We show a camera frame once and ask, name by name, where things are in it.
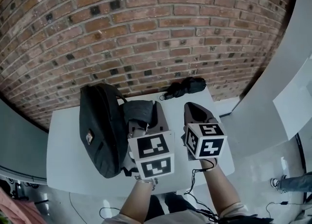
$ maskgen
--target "black backpack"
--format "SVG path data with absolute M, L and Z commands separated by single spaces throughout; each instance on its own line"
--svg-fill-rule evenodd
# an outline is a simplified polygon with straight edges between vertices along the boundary
M 99 173 L 112 178 L 121 172 L 128 149 L 126 124 L 115 87 L 96 84 L 81 88 L 80 138 Z

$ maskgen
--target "brick wall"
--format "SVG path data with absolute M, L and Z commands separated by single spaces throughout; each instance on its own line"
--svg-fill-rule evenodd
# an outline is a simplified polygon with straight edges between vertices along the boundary
M 47 127 L 101 81 L 127 96 L 187 76 L 241 94 L 279 44 L 289 0 L 0 0 L 0 91 Z

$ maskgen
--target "hand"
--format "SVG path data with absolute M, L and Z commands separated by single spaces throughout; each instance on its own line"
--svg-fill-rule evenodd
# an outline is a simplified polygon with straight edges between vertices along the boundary
M 201 163 L 201 167 L 203 169 L 206 168 L 212 168 L 215 167 L 217 165 L 217 160 L 216 158 L 211 158 L 211 159 L 200 159 L 200 163 Z

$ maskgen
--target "white table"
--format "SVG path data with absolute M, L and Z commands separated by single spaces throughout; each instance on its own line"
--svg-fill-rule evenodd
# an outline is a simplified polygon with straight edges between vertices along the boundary
M 188 161 L 186 147 L 181 136 L 184 126 L 184 104 L 194 102 L 209 109 L 220 121 L 214 102 L 206 88 L 195 94 L 160 101 L 163 93 L 127 98 L 160 102 L 169 129 L 175 132 L 175 173 L 159 178 L 154 194 L 167 193 L 191 187 L 192 169 L 200 168 L 199 161 Z M 226 143 L 219 164 L 225 175 L 234 172 L 230 148 Z M 135 179 L 125 177 L 124 173 L 106 179 L 99 174 L 79 135 L 79 107 L 61 109 L 53 112 L 47 151 L 47 184 L 63 191 L 104 197 L 125 197 L 131 192 Z M 206 183 L 202 173 L 196 175 L 196 185 Z

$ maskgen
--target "white cube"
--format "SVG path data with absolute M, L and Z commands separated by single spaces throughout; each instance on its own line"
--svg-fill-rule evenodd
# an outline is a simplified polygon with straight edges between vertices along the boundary
M 226 132 L 220 123 L 187 125 L 185 145 L 196 159 L 221 156 L 226 140 Z
M 175 135 L 165 131 L 128 139 L 142 179 L 169 175 L 175 171 Z

